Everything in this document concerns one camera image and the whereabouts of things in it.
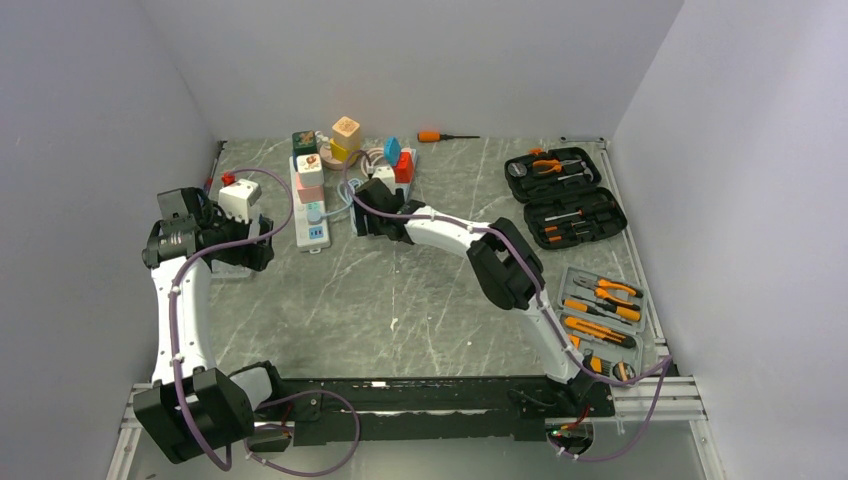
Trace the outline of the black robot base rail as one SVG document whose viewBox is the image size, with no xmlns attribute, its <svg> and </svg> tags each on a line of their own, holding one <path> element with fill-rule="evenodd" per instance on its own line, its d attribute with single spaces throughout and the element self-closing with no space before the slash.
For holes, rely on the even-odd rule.
<svg viewBox="0 0 848 480">
<path fill-rule="evenodd" d="M 254 415 L 283 423 L 296 446 L 331 442 L 510 438 L 543 441 L 560 423 L 611 418 L 608 386 L 575 393 L 544 375 L 292 378 Z"/>
</svg>

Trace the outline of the wooden cube plug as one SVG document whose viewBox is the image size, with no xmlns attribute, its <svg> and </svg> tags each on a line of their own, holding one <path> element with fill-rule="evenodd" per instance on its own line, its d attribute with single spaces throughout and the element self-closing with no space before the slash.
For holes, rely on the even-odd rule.
<svg viewBox="0 0 848 480">
<path fill-rule="evenodd" d="M 347 151 L 359 149 L 362 140 L 360 123 L 348 116 L 342 116 L 332 125 L 331 140 Z"/>
</svg>

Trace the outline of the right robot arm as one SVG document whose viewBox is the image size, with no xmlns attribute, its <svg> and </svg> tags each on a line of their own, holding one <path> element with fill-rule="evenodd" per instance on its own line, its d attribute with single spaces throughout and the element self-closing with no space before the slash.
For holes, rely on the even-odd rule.
<svg viewBox="0 0 848 480">
<path fill-rule="evenodd" d="M 378 179 L 365 182 L 350 195 L 356 212 L 365 216 L 369 232 L 437 248 L 468 261 L 484 296 L 518 319 L 523 337 L 555 383 L 550 392 L 557 411 L 574 415 L 588 404 L 593 385 L 619 385 L 591 371 L 589 358 L 567 337 L 545 288 L 542 262 L 511 220 L 475 222 L 420 201 L 403 202 Z"/>
</svg>

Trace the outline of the blue power strip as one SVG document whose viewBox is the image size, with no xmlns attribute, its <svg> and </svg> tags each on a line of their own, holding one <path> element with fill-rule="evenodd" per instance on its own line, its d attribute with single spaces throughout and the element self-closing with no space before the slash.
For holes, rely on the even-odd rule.
<svg viewBox="0 0 848 480">
<path fill-rule="evenodd" d="M 386 160 L 387 164 L 390 165 L 393 168 L 393 166 L 396 164 L 396 162 L 398 160 L 398 157 L 399 157 L 402 149 L 413 149 L 416 152 L 416 166 L 417 166 L 417 160 L 418 160 L 417 151 L 414 148 L 409 148 L 409 147 L 402 148 L 396 137 L 390 137 L 384 145 L 383 153 L 384 153 L 384 159 Z M 397 184 L 397 190 L 400 189 L 404 194 L 407 194 L 409 192 L 411 185 L 412 185 L 412 183 L 407 184 L 407 185 Z"/>
</svg>

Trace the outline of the white power strip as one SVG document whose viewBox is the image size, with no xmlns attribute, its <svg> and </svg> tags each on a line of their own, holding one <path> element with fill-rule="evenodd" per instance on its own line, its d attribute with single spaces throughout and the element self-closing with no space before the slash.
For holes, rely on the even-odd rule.
<svg viewBox="0 0 848 480">
<path fill-rule="evenodd" d="M 325 199 L 323 202 L 313 202 L 303 205 L 296 193 L 296 187 L 300 184 L 297 178 L 296 157 L 289 159 L 291 165 L 290 179 L 294 187 L 294 220 L 297 248 L 301 252 L 319 253 L 321 250 L 331 246 L 329 226 L 326 214 Z"/>
</svg>

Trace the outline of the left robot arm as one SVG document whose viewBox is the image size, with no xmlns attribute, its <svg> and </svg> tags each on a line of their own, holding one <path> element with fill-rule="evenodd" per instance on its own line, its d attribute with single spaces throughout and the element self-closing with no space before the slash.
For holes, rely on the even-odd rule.
<svg viewBox="0 0 848 480">
<path fill-rule="evenodd" d="M 254 413 L 272 420 L 287 406 L 288 394 L 270 362 L 226 374 L 210 344 L 213 264 L 259 272 L 274 257 L 274 223 L 261 214 L 260 196 L 260 186 L 247 180 L 221 188 L 215 200 L 197 187 L 157 196 L 161 217 L 142 261 L 157 298 L 158 347 L 152 387 L 136 396 L 133 409 L 174 464 L 204 455 L 229 470 L 232 445 L 254 433 Z"/>
</svg>

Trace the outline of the yellow plug adapter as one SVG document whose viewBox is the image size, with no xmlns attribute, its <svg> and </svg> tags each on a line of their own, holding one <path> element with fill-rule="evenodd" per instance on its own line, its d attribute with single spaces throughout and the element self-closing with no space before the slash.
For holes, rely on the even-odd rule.
<svg viewBox="0 0 848 480">
<path fill-rule="evenodd" d="M 357 155 L 355 154 L 357 147 L 344 147 L 339 145 L 333 139 L 330 140 L 330 150 L 332 158 L 342 164 L 350 165 L 355 163 L 358 159 Z"/>
</svg>

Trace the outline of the pink plug adapter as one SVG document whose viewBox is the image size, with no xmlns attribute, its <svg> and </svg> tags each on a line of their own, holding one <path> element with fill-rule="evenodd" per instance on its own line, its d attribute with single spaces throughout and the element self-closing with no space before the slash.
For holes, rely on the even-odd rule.
<svg viewBox="0 0 848 480">
<path fill-rule="evenodd" d="M 323 202 L 325 199 L 324 187 L 322 185 L 305 187 L 298 184 L 296 187 L 296 193 L 299 201 L 303 205 L 313 202 Z"/>
</svg>

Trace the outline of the green cube plug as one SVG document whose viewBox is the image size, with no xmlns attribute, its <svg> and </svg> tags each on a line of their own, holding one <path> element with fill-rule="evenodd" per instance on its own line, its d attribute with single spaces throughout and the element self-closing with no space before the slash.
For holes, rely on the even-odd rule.
<svg viewBox="0 0 848 480">
<path fill-rule="evenodd" d="M 291 135 L 294 157 L 318 153 L 316 132 L 314 130 L 297 131 Z"/>
</svg>

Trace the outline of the white cube plug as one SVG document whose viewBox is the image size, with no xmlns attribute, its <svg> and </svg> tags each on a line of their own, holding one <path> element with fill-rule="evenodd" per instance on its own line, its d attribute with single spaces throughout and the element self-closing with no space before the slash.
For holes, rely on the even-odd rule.
<svg viewBox="0 0 848 480">
<path fill-rule="evenodd" d="M 298 155 L 295 159 L 297 178 L 302 188 L 322 187 L 324 173 L 322 159 L 319 154 Z"/>
</svg>

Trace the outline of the pink round plug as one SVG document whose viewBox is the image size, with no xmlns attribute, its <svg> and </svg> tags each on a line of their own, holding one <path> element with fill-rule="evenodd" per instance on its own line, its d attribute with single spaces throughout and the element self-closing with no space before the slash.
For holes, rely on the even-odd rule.
<svg viewBox="0 0 848 480">
<path fill-rule="evenodd" d="M 319 148 L 319 155 L 324 168 L 332 171 L 341 171 L 346 164 L 339 163 L 331 156 L 330 144 L 323 144 Z"/>
</svg>

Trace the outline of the red cube adapter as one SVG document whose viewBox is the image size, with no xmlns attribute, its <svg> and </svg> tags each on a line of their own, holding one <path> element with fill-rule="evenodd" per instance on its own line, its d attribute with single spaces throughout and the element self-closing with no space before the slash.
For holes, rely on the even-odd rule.
<svg viewBox="0 0 848 480">
<path fill-rule="evenodd" d="M 411 184 L 415 175 L 416 152 L 413 149 L 402 149 L 396 164 L 393 166 L 394 179 L 397 184 Z"/>
</svg>

